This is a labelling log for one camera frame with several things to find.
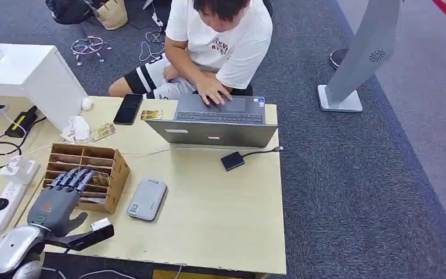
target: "man's leg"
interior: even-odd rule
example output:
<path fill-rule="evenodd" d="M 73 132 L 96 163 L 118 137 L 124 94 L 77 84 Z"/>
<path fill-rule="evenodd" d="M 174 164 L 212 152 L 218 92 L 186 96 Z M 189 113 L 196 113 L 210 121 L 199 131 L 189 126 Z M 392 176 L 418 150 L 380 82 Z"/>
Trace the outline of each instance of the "man's leg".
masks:
<path fill-rule="evenodd" d="M 170 82 L 165 82 L 153 92 L 146 94 L 147 99 L 178 100 L 180 94 L 191 94 L 196 87 L 185 78 L 178 77 Z"/>
<path fill-rule="evenodd" d="M 165 54 L 119 78 L 109 87 L 110 96 L 147 94 L 164 83 L 163 70 L 170 63 Z"/>

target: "black hair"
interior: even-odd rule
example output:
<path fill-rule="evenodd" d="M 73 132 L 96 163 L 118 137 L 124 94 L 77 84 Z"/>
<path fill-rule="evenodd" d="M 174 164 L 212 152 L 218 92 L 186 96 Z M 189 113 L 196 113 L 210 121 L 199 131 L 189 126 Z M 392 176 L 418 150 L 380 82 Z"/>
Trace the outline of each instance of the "black hair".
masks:
<path fill-rule="evenodd" d="M 249 4 L 249 0 L 194 0 L 194 9 L 208 11 L 222 20 L 233 20 Z"/>

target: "desk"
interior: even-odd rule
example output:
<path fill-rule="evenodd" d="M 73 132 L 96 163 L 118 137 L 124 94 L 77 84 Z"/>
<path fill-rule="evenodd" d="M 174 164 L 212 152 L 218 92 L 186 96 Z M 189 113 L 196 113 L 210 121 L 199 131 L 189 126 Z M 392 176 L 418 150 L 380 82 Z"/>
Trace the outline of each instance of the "desk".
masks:
<path fill-rule="evenodd" d="M 21 111 L 27 111 L 30 107 L 33 106 L 33 104 L 27 99 L 27 98 L 19 98 L 19 97 L 2 97 L 0 96 L 0 104 L 1 103 L 7 103 L 9 104 L 9 110 L 6 112 L 6 114 L 14 118 L 16 117 Z M 7 119 L 4 118 L 4 116 L 0 116 L 0 135 L 4 133 L 4 131 L 9 127 L 10 123 Z M 13 139 L 4 137 L 2 138 L 2 141 L 10 141 L 14 143 L 21 142 L 21 138 L 19 139 Z M 58 142 L 60 141 L 59 133 L 57 132 L 57 129 L 49 122 L 49 121 L 43 121 L 41 123 L 38 123 L 33 127 L 31 130 L 30 135 L 28 136 L 26 142 L 24 143 L 23 147 L 21 148 L 24 153 L 33 151 L 35 149 L 38 149 L 43 146 L 47 146 L 51 144 L 51 142 Z M 11 151 L 11 147 L 8 145 L 0 145 L 0 151 L 8 152 Z M 8 226 L 8 229 L 5 233 L 0 235 L 0 241 L 3 235 L 8 233 L 15 224 L 19 221 L 21 214 L 26 209 L 26 206 L 28 205 L 28 202 L 33 197 L 33 194 L 35 193 L 35 190 L 37 189 L 39 182 L 42 180 L 42 177 L 45 173 L 45 166 L 44 163 L 47 161 L 49 150 L 44 150 L 43 152 L 37 152 L 35 154 L 32 154 L 28 156 L 28 159 L 34 159 L 38 160 L 40 164 L 42 165 L 39 169 L 37 175 L 35 176 L 35 179 L 31 183 L 25 197 L 23 198 L 23 201 L 21 205 L 19 206 L 16 214 L 14 215 L 10 225 Z M 5 164 L 7 162 L 8 156 L 0 156 L 0 166 Z M 0 195 L 4 187 L 6 187 L 6 184 L 8 182 L 0 177 Z"/>
<path fill-rule="evenodd" d="M 93 109 L 82 113 L 92 128 L 112 121 L 122 101 L 109 97 L 92 100 Z M 164 119 L 173 119 L 176 106 L 176 101 L 144 100 L 140 111 L 162 109 Z M 120 152 L 168 148 L 169 144 L 139 115 L 132 126 L 116 125 L 117 133 L 95 145 Z M 268 124 L 277 122 L 275 105 L 266 105 L 266 119 Z M 276 132 L 269 146 L 277 145 Z M 88 212 L 87 221 L 72 232 L 87 232 L 91 222 L 108 217 L 115 227 L 115 236 L 84 251 L 70 253 L 285 274 L 279 154 L 246 158 L 244 166 L 226 172 L 220 158 L 231 152 L 173 150 L 150 156 L 123 155 L 131 173 L 115 214 Z M 162 180 L 168 186 L 157 219 L 151 223 L 127 216 L 128 204 L 143 177 Z M 21 224 L 26 224 L 26 214 Z M 47 246 L 46 251 L 62 253 L 64 249 Z"/>

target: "black backpack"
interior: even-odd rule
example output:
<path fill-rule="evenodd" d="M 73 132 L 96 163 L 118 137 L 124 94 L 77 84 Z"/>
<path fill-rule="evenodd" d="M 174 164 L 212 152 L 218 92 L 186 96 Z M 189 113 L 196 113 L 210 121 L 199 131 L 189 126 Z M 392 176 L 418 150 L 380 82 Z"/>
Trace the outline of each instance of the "black backpack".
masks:
<path fill-rule="evenodd" d="M 90 3 L 86 0 L 45 0 L 52 17 L 60 24 L 79 24 L 93 15 L 100 6 L 100 0 Z"/>

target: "bag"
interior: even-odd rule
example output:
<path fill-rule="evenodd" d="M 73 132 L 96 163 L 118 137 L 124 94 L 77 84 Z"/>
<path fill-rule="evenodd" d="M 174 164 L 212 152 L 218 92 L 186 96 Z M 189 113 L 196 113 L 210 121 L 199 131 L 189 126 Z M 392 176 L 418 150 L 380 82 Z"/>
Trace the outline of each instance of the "bag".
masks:
<path fill-rule="evenodd" d="M 60 24 L 79 24 L 93 15 L 84 0 L 45 0 L 52 17 Z"/>
<path fill-rule="evenodd" d="M 96 18 L 107 30 L 118 29 L 127 23 L 124 0 L 109 0 L 96 11 Z"/>

